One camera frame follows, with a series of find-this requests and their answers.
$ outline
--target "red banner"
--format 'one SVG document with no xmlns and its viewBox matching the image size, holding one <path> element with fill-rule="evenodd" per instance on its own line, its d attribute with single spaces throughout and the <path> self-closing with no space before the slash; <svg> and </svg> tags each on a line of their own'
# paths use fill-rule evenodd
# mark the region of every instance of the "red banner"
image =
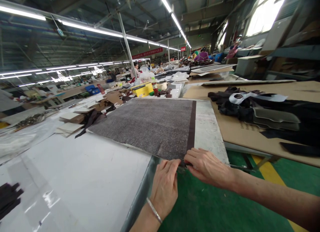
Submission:
<svg viewBox="0 0 320 232">
<path fill-rule="evenodd" d="M 162 47 L 154 49 L 154 50 L 151 50 L 151 51 L 147 51 L 147 52 L 144 52 L 144 53 L 140 53 L 140 54 L 134 55 L 134 56 L 132 56 L 132 59 L 133 60 L 134 59 L 138 59 L 138 58 L 149 56 L 149 55 L 156 54 L 156 53 L 159 53 L 159 52 L 163 52 L 163 48 Z"/>
</svg>

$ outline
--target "yellow floor stripe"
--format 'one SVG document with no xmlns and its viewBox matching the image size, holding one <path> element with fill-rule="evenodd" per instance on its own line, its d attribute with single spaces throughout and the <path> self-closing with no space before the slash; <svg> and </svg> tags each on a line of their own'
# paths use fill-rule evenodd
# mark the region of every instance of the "yellow floor stripe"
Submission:
<svg viewBox="0 0 320 232">
<path fill-rule="evenodd" d="M 262 160 L 261 157 L 258 157 L 255 155 L 252 155 L 252 158 L 256 164 L 258 164 Z M 266 162 L 263 166 L 260 167 L 259 170 L 265 180 L 270 181 L 275 184 L 286 186 L 286 184 L 283 182 L 283 180 L 281 179 L 281 177 L 276 172 L 276 170 L 274 169 L 274 167 L 272 166 L 272 164 L 270 162 Z M 288 221 L 289 221 L 292 229 L 294 230 L 294 232 L 306 232 L 307 231 L 304 228 L 302 228 L 301 226 L 292 222 L 291 220 L 288 220 Z"/>
</svg>

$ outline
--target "blue container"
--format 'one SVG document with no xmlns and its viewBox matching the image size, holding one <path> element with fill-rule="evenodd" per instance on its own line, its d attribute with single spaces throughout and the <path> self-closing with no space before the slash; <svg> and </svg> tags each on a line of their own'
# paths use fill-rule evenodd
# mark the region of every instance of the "blue container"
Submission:
<svg viewBox="0 0 320 232">
<path fill-rule="evenodd" d="M 216 56 L 215 56 L 215 58 L 214 58 L 214 61 L 221 63 L 221 61 L 222 61 L 222 55 L 223 55 L 223 52 L 222 52 L 222 53 L 219 53 L 219 54 L 216 54 Z"/>
<path fill-rule="evenodd" d="M 86 91 L 89 92 L 91 96 L 100 93 L 99 88 L 94 85 L 87 86 Z"/>
</svg>

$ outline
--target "silver bracelet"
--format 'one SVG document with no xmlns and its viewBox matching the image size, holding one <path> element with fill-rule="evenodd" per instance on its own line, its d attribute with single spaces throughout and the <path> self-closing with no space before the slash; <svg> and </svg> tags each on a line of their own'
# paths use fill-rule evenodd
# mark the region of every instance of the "silver bracelet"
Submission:
<svg viewBox="0 0 320 232">
<path fill-rule="evenodd" d="M 162 224 L 162 219 L 160 218 L 159 214 L 157 213 L 156 209 L 153 207 L 151 201 L 149 200 L 149 198 L 147 197 L 147 202 L 150 205 L 154 215 L 157 217 L 158 221 L 160 222 L 160 224 Z"/>
</svg>

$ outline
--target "yellow box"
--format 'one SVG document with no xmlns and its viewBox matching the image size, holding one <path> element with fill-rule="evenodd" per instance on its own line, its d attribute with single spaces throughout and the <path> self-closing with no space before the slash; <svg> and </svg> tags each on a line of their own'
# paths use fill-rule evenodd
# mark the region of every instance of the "yellow box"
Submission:
<svg viewBox="0 0 320 232">
<path fill-rule="evenodd" d="M 146 82 L 141 85 L 132 87 L 131 90 L 137 97 L 146 97 L 150 92 L 153 92 L 151 82 Z"/>
</svg>

